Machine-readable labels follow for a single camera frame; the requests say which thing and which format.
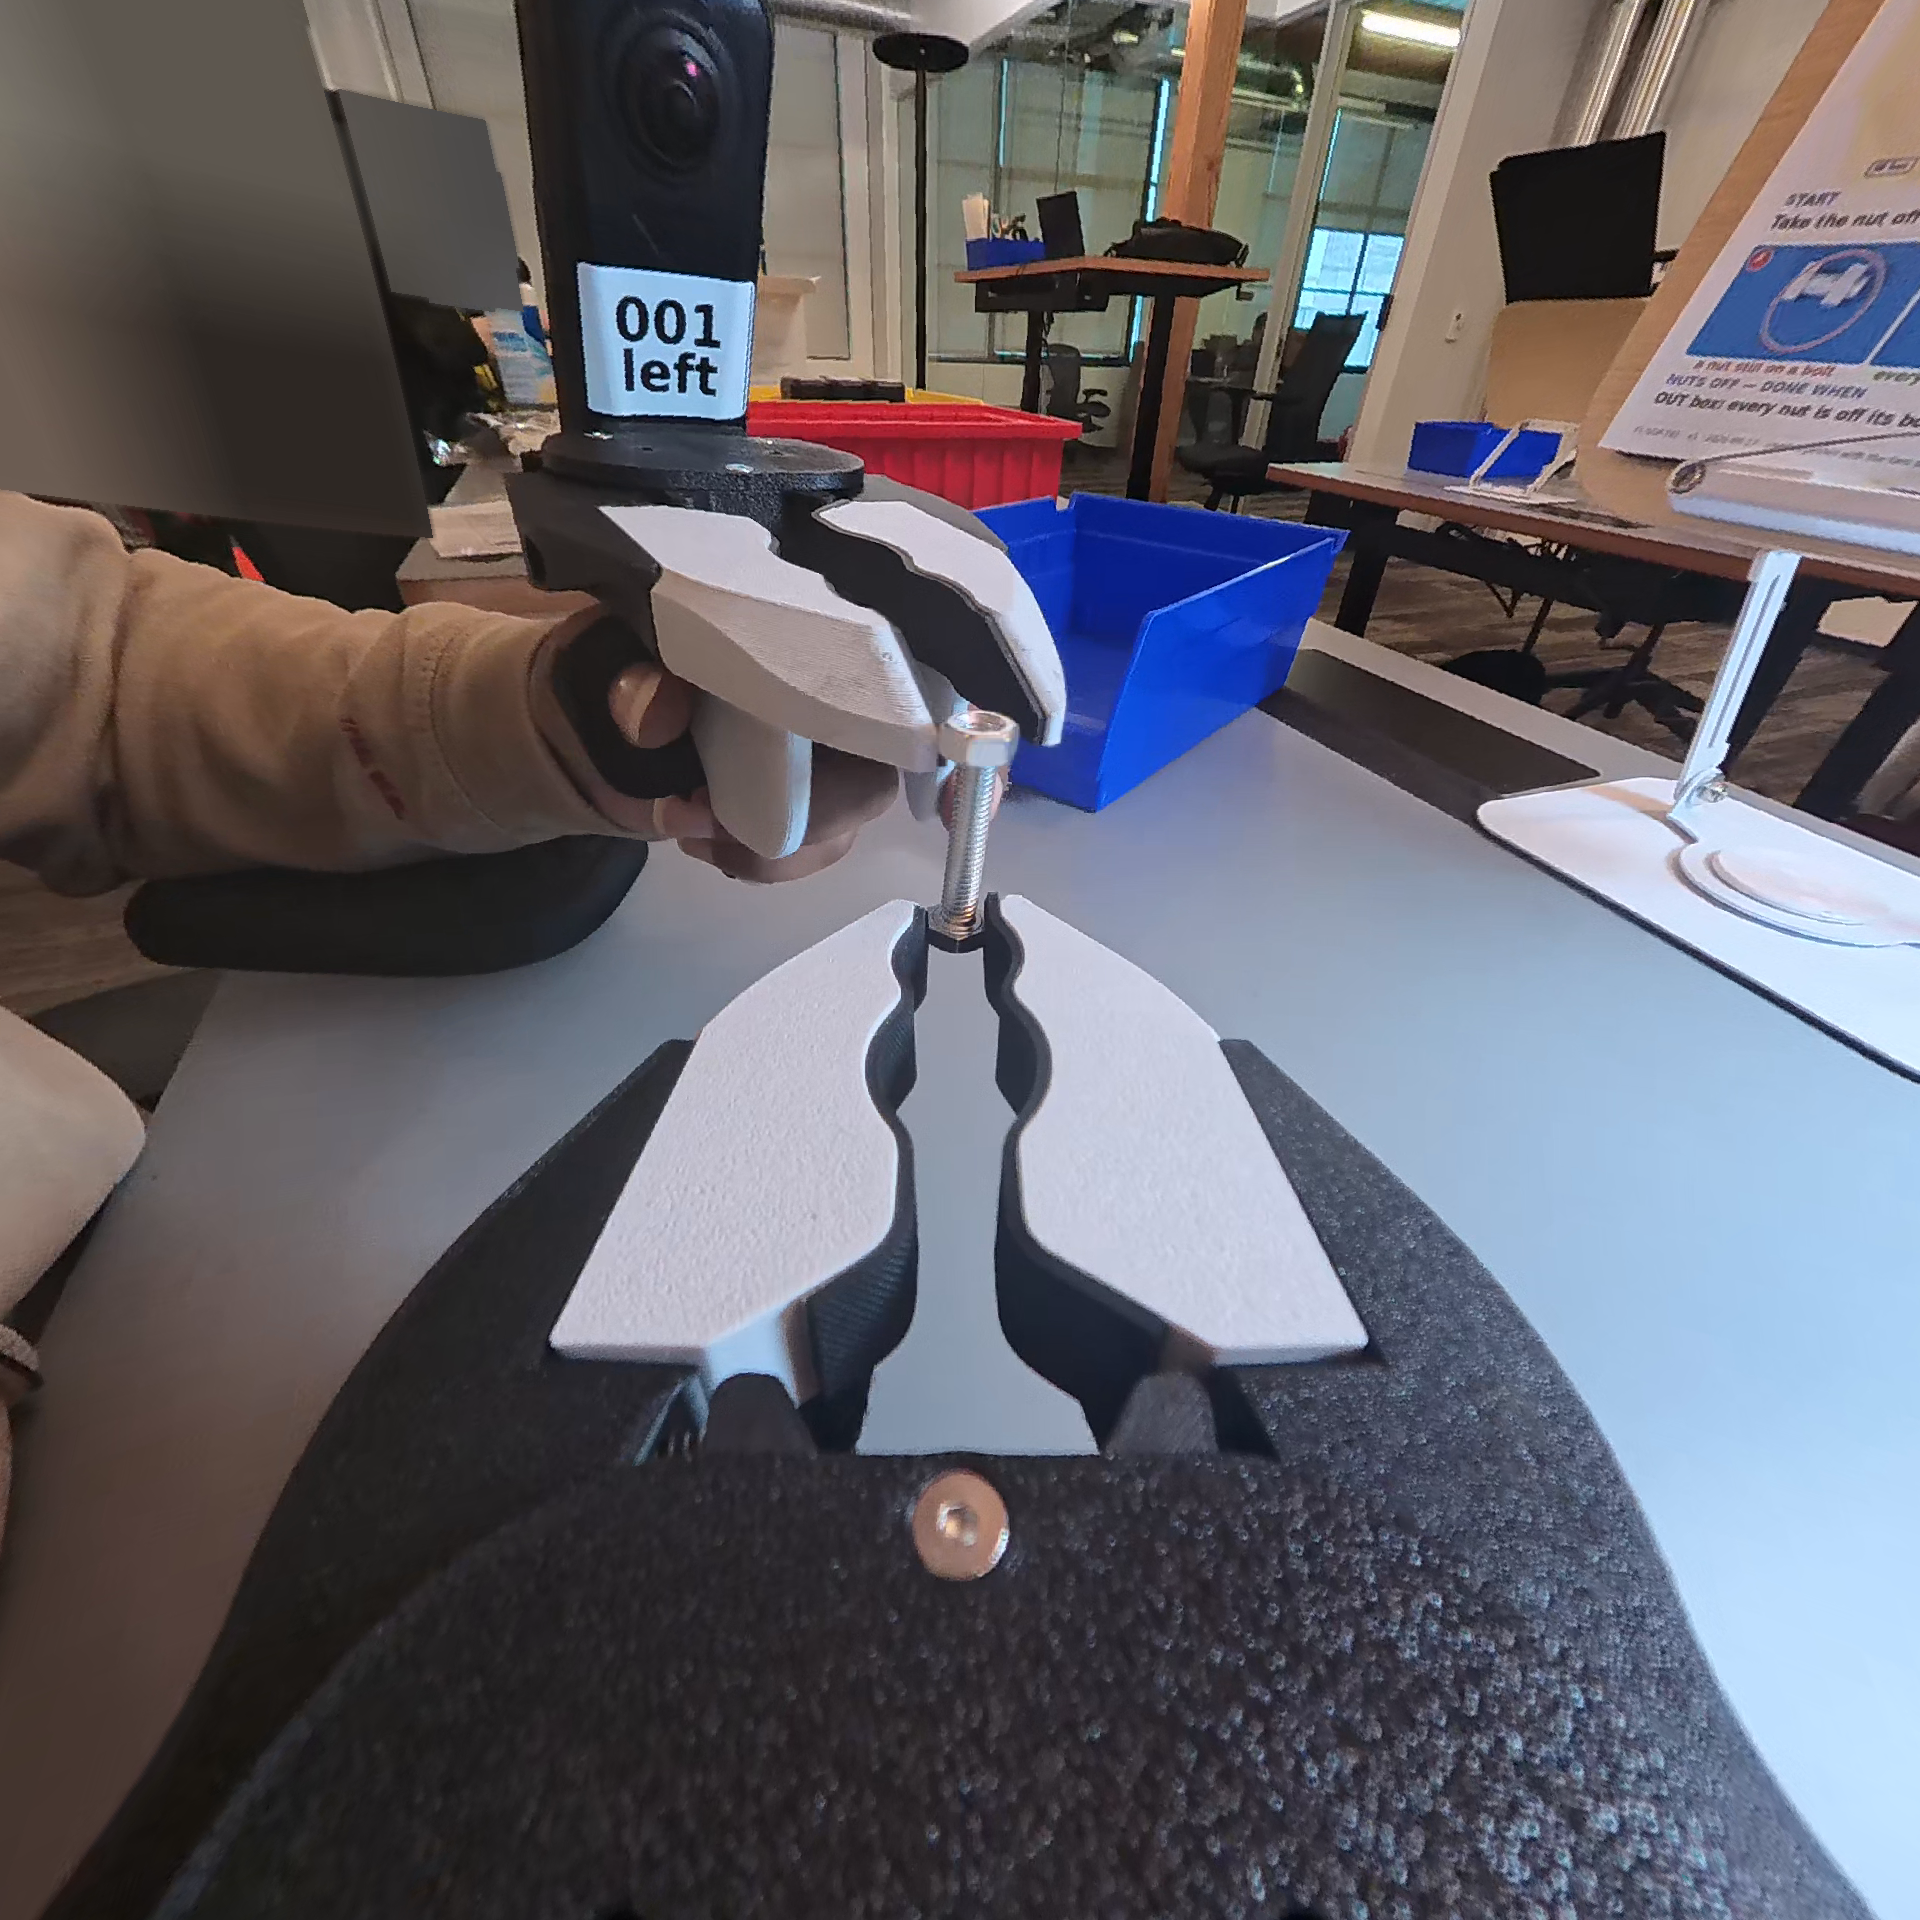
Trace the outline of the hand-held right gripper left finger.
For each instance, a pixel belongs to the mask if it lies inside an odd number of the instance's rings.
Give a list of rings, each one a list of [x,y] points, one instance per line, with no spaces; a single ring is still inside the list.
[[[898,1333],[833,1285],[881,1281],[902,1223],[901,1092],[924,913],[892,901],[754,981],[685,1056],[548,1345],[676,1363],[705,1388],[847,1388]]]

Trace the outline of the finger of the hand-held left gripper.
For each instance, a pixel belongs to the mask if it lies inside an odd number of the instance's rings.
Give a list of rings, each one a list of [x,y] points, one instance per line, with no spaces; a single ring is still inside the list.
[[[808,513],[808,571],[831,601],[808,616],[808,695],[842,714],[836,748],[926,748],[958,704],[1062,739],[1065,668],[1039,601],[972,517],[913,498]]]
[[[774,762],[793,737],[906,776],[936,770],[938,732],[916,668],[879,612],[784,561],[752,519],[655,504],[601,508],[605,607],[623,595],[662,668],[689,684],[709,776]]]

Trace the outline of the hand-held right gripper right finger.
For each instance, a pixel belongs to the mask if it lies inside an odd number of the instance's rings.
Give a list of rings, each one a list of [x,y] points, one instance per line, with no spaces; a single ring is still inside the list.
[[[1214,1026],[1032,901],[994,906],[1010,1015],[1039,1043],[1010,1140],[1038,1250],[1186,1361],[1360,1354],[1360,1314]]]

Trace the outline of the blue plastic bin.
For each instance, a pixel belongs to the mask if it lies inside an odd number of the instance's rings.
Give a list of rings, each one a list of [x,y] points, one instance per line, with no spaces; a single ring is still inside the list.
[[[1294,519],[1079,495],[988,508],[1053,632],[1068,717],[1013,783],[1096,811],[1286,681],[1345,537]]]
[[[1412,428],[1406,469],[1482,484],[1529,484],[1551,467],[1560,447],[1556,423],[1422,420]]]

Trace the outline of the thin silver bolt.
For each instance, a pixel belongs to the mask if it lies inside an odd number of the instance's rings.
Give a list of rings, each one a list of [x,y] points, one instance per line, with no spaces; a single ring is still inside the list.
[[[1004,778],[1004,763],[958,763],[943,783],[943,882],[938,904],[928,914],[928,931],[956,951],[966,948],[980,925],[988,849]]]

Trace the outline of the person's left forearm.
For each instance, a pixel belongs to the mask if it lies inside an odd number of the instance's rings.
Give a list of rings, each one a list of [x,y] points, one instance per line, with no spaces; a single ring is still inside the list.
[[[660,837],[562,745],[553,621],[348,612],[2,501],[2,852],[68,896]]]

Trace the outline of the person's left hand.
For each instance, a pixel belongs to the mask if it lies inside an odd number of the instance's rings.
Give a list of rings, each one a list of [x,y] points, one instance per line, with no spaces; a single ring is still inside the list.
[[[607,691],[607,717],[634,749],[662,753],[687,743],[693,688],[660,668],[623,668]],[[888,765],[828,748],[812,753],[806,834],[791,855],[759,855],[713,817],[700,788],[689,799],[634,799],[604,787],[594,805],[623,832],[668,841],[730,881],[784,882],[823,874],[852,851],[862,828],[895,805],[901,778]]]

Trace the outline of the red plastic bin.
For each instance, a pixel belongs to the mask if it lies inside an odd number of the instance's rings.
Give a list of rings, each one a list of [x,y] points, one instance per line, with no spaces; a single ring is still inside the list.
[[[1070,419],[983,400],[791,400],[754,392],[750,432],[846,451],[869,474],[977,513],[1055,497],[1065,449],[1084,431]]]

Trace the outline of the black floor lamp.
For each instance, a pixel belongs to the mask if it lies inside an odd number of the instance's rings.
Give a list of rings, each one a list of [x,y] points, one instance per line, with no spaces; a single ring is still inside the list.
[[[949,34],[902,31],[879,34],[873,53],[886,69],[911,79],[913,349],[909,386],[921,392],[928,381],[928,96],[933,80],[968,61],[968,49]]]

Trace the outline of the wooden standing desk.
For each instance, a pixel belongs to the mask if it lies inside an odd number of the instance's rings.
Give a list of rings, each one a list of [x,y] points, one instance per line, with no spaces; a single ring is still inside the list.
[[[1149,306],[1143,349],[1143,381],[1136,404],[1132,467],[1124,495],[1164,501],[1176,432],[1167,419],[1184,395],[1186,354],[1192,339],[1192,305],[1221,291],[1238,291],[1264,277],[1214,263],[1134,256],[1053,256],[1014,266],[958,272],[975,289],[975,311],[1025,313],[1018,408],[1038,411],[1045,315],[1093,306],[1096,297],[1140,297]]]

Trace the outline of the black office chair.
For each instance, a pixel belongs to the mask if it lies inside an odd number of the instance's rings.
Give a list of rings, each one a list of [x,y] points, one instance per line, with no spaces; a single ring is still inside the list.
[[[1280,377],[1277,389],[1262,392],[1247,381],[1212,380],[1199,381],[1201,400],[1228,395],[1238,404],[1237,423],[1260,402],[1265,408],[1265,428],[1257,449],[1240,441],[1198,441],[1178,451],[1178,464],[1207,481],[1207,513],[1229,504],[1240,511],[1244,498],[1277,492],[1294,492],[1294,484],[1268,476],[1273,464],[1314,464],[1320,447],[1318,425],[1333,386],[1349,364],[1350,349],[1362,332],[1364,315],[1320,313],[1302,333],[1301,349]]]

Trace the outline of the white instruction sign stand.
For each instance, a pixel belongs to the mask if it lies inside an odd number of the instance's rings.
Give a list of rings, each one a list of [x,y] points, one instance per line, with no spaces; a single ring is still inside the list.
[[[1543,788],[1479,825],[1749,988],[1917,1072],[1916,876],[1724,780],[1815,562],[1916,596],[1917,9],[1828,4],[1576,437],[1588,501],[1758,548],[1681,770]]]

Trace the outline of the wooden post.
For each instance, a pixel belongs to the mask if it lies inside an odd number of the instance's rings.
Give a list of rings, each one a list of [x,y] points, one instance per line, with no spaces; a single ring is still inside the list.
[[[1237,82],[1246,2],[1191,2],[1184,74],[1173,115],[1167,178],[1158,213],[1191,227],[1214,227]],[[1176,449],[1184,385],[1191,364],[1198,300],[1167,308],[1167,357],[1146,389],[1158,400],[1158,431],[1144,497],[1164,501]]]

